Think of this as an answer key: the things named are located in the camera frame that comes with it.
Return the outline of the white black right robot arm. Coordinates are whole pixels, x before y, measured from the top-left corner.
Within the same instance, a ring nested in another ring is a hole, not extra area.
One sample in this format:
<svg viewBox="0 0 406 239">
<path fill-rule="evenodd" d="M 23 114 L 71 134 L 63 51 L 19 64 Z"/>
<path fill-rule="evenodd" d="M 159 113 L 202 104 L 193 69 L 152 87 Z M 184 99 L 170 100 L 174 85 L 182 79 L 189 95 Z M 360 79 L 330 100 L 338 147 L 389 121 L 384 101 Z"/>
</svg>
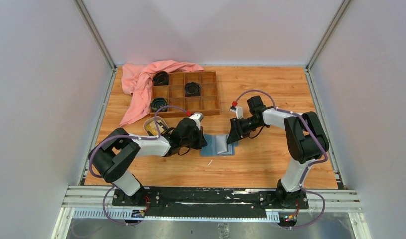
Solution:
<svg viewBox="0 0 406 239">
<path fill-rule="evenodd" d="M 303 196 L 303 184 L 312 165 L 327 159 L 328 139 L 316 112 L 299 114 L 277 106 L 267 107 L 260 96 L 249 98 L 247 104 L 251 116 L 244 118 L 237 101 L 231 103 L 230 110 L 236 116 L 230 120 L 226 143 L 249 138 L 251 132 L 265 127 L 275 126 L 285 131 L 291 160 L 277 183 L 273 202 L 288 208 Z"/>
</svg>

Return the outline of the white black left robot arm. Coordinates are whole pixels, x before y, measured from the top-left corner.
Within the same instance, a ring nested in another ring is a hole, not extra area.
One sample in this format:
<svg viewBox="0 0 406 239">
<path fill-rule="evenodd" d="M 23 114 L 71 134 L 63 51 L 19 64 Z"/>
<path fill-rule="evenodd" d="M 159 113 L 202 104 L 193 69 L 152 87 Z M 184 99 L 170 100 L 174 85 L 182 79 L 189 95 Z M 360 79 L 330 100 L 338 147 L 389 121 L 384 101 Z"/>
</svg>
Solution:
<svg viewBox="0 0 406 239">
<path fill-rule="evenodd" d="M 144 156 L 170 157 L 184 148 L 206 147 L 203 118 L 202 113 L 195 112 L 160 136 L 139 136 L 117 128 L 89 152 L 89 165 L 96 169 L 95 177 L 120 189 L 131 205 L 140 205 L 144 200 L 143 185 L 128 171 L 133 160 Z"/>
</svg>

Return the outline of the teal leather card holder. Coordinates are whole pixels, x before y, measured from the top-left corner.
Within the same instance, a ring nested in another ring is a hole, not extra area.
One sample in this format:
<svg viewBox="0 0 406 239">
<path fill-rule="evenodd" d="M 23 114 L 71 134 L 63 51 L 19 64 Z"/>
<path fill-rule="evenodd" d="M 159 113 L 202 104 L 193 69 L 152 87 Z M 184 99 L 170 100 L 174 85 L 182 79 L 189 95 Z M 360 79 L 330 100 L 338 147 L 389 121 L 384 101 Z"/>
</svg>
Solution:
<svg viewBox="0 0 406 239">
<path fill-rule="evenodd" d="M 207 142 L 207 146 L 200 150 L 200 156 L 212 157 L 212 156 L 230 156 L 235 155 L 235 147 L 238 143 L 227 144 L 227 134 L 210 135 L 204 134 L 204 138 Z"/>
</svg>

